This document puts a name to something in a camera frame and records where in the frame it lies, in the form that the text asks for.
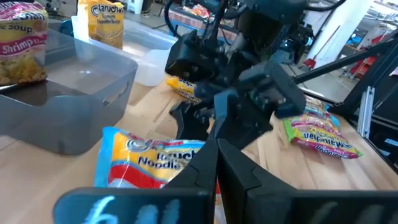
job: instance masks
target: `clear plastic bin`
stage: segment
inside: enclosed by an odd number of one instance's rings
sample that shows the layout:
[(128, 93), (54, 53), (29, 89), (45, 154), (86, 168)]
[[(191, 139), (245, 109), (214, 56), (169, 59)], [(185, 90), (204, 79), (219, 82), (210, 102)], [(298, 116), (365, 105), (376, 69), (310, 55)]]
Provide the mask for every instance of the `clear plastic bin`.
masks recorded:
[[(72, 16), (71, 20), (76, 39), (104, 49), (113, 49), (111, 46), (89, 38), (86, 22), (80, 22), (77, 16)], [(164, 79), (167, 57), (170, 48), (176, 41), (175, 37), (128, 21), (123, 35), (123, 51), (125, 56), (138, 63), (136, 82), (145, 86), (156, 86)], [(95, 57), (95, 53), (88, 49), (82, 49), (78, 52), (78, 56), (81, 60), (91, 60)]]
[[(49, 77), (1, 90), (0, 134), (59, 154), (82, 154), (101, 139), (103, 127), (123, 117), (137, 63), (121, 50), (53, 30), (48, 37)], [(76, 54), (81, 50), (96, 56), (81, 60)]]

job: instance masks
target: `metal rod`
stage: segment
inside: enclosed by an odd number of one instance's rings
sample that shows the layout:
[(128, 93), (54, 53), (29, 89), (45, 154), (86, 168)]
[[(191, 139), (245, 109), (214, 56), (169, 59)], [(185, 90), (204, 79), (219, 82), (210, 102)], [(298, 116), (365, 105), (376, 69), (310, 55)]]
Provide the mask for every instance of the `metal rod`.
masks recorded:
[(300, 84), (300, 83), (309, 81), (313, 78), (317, 78), (326, 73), (332, 72), (336, 69), (342, 68), (344, 66), (351, 65), (352, 63), (355, 63), (359, 60), (366, 59), (368, 57), (372, 57), (372, 56), (375, 56), (380, 53), (384, 53), (390, 46), (391, 46), (391, 42), (386, 42), (386, 43), (375, 45), (374, 47), (371, 47), (370, 49), (364, 50), (362, 52), (358, 52), (356, 54), (339, 59), (335, 62), (329, 63), (322, 67), (316, 68), (307, 73), (296, 76), (294, 78), (294, 82), (296, 84)]

